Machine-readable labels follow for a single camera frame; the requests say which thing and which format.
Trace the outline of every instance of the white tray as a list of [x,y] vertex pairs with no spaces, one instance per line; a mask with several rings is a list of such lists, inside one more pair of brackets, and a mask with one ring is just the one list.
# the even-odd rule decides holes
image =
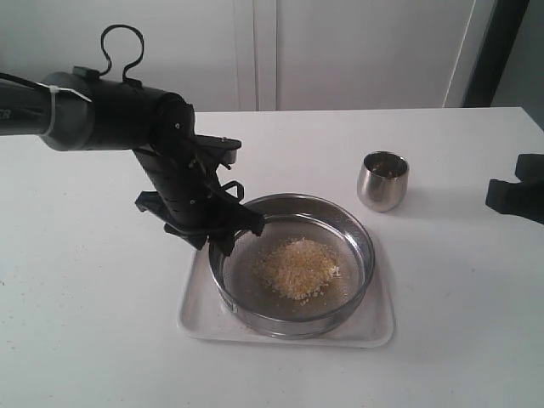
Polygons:
[[204,340],[244,343],[303,344],[368,349],[385,344],[393,335],[394,318],[387,279],[379,265],[360,306],[337,329],[305,340],[280,340],[244,326],[219,296],[208,262],[208,248],[197,251],[179,308],[179,325]]

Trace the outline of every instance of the stainless steel cup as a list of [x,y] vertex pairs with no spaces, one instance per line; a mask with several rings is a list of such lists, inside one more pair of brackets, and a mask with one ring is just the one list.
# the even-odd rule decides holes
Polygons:
[[375,151],[365,157],[357,180],[357,194],[363,204],[385,213],[397,207],[408,186],[408,162],[388,151]]

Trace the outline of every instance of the black object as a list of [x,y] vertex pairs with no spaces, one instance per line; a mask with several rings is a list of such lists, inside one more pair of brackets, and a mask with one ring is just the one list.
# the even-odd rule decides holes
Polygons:
[[[122,82],[101,77],[111,69],[105,36],[125,28],[141,43],[140,56],[125,66]],[[221,185],[218,167],[235,162],[241,142],[195,134],[192,105],[171,92],[146,88],[127,77],[144,57],[144,37],[130,25],[111,25],[100,38],[108,67],[105,71],[74,67],[55,72],[43,84],[0,73],[0,135],[40,134],[55,150],[133,150],[156,192],[136,200],[166,223],[165,231],[202,249],[209,239],[230,255],[235,233],[260,235],[264,217],[240,204],[243,186]],[[236,195],[227,190],[236,188]]]
[[520,183],[490,181],[485,205],[544,224],[544,155],[519,155],[515,174]]
[[496,0],[464,108],[491,106],[528,5],[529,0]]

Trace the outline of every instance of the cabinet door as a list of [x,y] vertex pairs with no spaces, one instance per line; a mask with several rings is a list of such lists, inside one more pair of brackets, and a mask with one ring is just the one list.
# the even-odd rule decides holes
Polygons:
[[281,110],[460,105],[493,0],[278,0]]
[[[144,33],[144,61],[131,74],[145,86],[179,93],[198,111],[255,109],[251,0],[8,0],[1,9],[0,71],[39,81],[74,65],[103,70],[100,33],[125,23]],[[105,46],[107,78],[119,80],[139,41],[115,30]]]

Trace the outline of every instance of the sieve rim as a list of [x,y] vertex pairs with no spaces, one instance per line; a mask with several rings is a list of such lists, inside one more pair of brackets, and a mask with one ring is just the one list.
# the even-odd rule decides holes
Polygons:
[[[210,247],[209,247],[209,258],[210,258],[210,266],[212,268],[213,280],[215,281],[216,285],[219,287],[219,289],[223,292],[224,295],[228,296],[229,300],[233,304],[235,304],[236,307],[242,308],[246,312],[251,313],[252,315],[258,316],[258,317],[260,317],[262,319],[269,320],[269,321],[280,322],[280,323],[281,322],[309,323],[309,322],[313,322],[313,321],[324,320],[324,319],[327,319],[327,318],[329,318],[329,317],[331,317],[333,315],[336,315],[336,314],[340,313],[342,310],[348,308],[350,305],[352,305],[352,304],[354,304],[356,302],[360,302],[362,300],[362,298],[365,296],[366,289],[371,284],[372,277],[374,275],[374,269],[375,269],[375,266],[376,266],[376,254],[375,254],[375,250],[374,250],[374,244],[373,244],[372,239],[370,237],[370,234],[366,230],[365,226],[351,212],[348,212],[344,208],[340,207],[338,204],[335,204],[334,202],[331,202],[331,201],[328,201],[328,200],[325,200],[323,198],[316,197],[316,196],[313,196],[313,195],[305,195],[305,194],[298,194],[298,193],[280,193],[280,194],[273,194],[273,195],[265,195],[265,196],[262,196],[262,197],[259,197],[257,199],[249,201],[248,203],[245,204],[245,206],[251,208],[251,206],[255,206],[258,203],[261,203],[263,201],[271,201],[271,200],[284,199],[284,198],[287,198],[287,199],[295,198],[295,199],[318,201],[318,202],[320,202],[322,204],[326,204],[327,206],[333,207],[336,210],[338,210],[340,213],[345,215],[346,218],[349,219],[349,222],[352,225],[354,225],[359,230],[359,232],[363,235],[364,240],[365,240],[365,244],[368,246],[368,250],[369,250],[369,253],[370,253],[370,257],[368,257],[368,258],[370,258],[370,259],[368,259],[369,268],[366,268],[364,264],[362,265],[362,267],[364,268],[364,270],[363,270],[364,280],[363,280],[362,284],[360,285],[360,287],[357,288],[357,291],[354,293],[354,295],[352,297],[350,297],[349,300],[347,300],[345,303],[340,304],[336,308],[328,310],[325,313],[316,314],[316,315],[311,316],[311,317],[292,317],[292,318],[280,319],[280,318],[275,318],[275,317],[268,316],[266,314],[259,313],[259,312],[255,311],[253,308],[247,306],[239,298],[235,297],[230,291],[228,291],[226,289],[226,287],[224,285],[224,282],[220,281],[218,279],[218,277],[222,276],[222,273],[223,273],[225,256],[213,244],[211,244]],[[272,224],[274,221],[272,221],[272,223],[269,223],[268,222],[269,219],[277,218],[277,214],[263,214],[263,215],[264,215],[265,224]],[[357,242],[354,243],[353,238],[350,240],[348,237],[346,237],[344,234],[342,234],[341,231],[339,231],[337,228],[335,228],[335,226],[330,225],[329,223],[327,223],[327,222],[325,222],[323,220],[320,220],[318,218],[314,218],[314,220],[319,221],[320,224],[325,224],[326,226],[329,227],[329,229],[334,230],[334,232],[332,232],[332,231],[330,231],[330,232],[332,232],[332,233],[334,233],[336,235],[342,236],[344,238],[344,240],[346,241],[346,245],[349,245],[350,250],[357,252],[355,248],[359,246],[359,243],[357,243]],[[235,235],[235,242],[238,239],[240,239],[240,237],[242,237],[244,234],[247,234],[249,232],[251,232],[251,231],[249,231],[249,230],[239,231]],[[217,262],[217,263],[212,262],[213,258],[217,258],[219,260],[219,262]]]

